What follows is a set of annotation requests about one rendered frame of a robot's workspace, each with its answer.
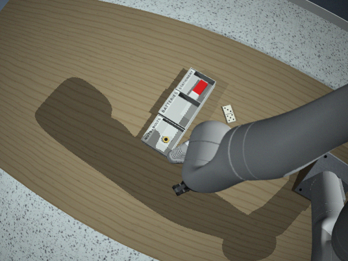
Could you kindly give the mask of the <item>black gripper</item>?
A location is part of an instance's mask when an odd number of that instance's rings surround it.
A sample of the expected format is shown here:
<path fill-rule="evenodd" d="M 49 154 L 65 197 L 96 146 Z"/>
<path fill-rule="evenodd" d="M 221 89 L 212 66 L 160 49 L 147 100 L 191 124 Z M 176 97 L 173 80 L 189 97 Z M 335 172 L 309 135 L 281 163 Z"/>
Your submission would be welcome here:
<path fill-rule="evenodd" d="M 182 181 L 179 184 L 174 185 L 173 190 L 175 191 L 177 196 L 180 196 L 182 193 L 188 192 L 191 189 L 189 189 L 189 187 L 187 187 L 187 185 L 185 185 L 184 181 Z"/>

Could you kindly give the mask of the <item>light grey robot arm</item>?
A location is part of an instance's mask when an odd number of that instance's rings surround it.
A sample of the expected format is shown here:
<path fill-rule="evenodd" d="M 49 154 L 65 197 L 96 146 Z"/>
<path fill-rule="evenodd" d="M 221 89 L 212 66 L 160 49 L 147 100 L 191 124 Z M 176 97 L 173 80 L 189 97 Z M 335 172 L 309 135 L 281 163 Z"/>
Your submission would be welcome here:
<path fill-rule="evenodd" d="M 214 193 L 246 180 L 291 175 L 348 142 L 348 84 L 289 112 L 238 125 L 204 121 L 172 149 L 191 190 Z M 310 184 L 311 261 L 348 261 L 348 201 L 331 171 Z"/>

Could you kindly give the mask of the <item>red and white eraser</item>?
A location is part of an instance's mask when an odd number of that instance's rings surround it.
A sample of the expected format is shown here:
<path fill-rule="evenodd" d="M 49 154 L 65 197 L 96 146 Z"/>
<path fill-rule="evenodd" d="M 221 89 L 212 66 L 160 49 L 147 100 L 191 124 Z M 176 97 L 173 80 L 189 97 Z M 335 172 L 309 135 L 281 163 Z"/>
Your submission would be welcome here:
<path fill-rule="evenodd" d="M 197 100 L 197 98 L 201 95 L 201 93 L 207 87 L 207 85 L 208 84 L 205 81 L 200 80 L 197 86 L 189 94 L 189 96 Z"/>

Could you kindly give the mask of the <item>grey rack of bins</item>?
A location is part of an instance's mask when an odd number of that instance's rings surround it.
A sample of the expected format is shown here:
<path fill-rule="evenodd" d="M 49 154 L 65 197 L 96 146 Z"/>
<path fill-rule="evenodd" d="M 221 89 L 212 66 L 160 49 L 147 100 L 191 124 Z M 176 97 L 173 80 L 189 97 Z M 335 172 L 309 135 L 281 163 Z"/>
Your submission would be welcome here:
<path fill-rule="evenodd" d="M 195 100 L 189 94 L 200 80 L 208 85 Z M 187 84 L 187 85 L 186 85 Z M 204 105 L 216 82 L 206 75 L 190 68 L 179 85 L 173 90 L 141 141 L 157 153 L 167 158 L 167 154 L 180 142 L 184 133 Z M 168 136 L 169 142 L 163 138 Z"/>

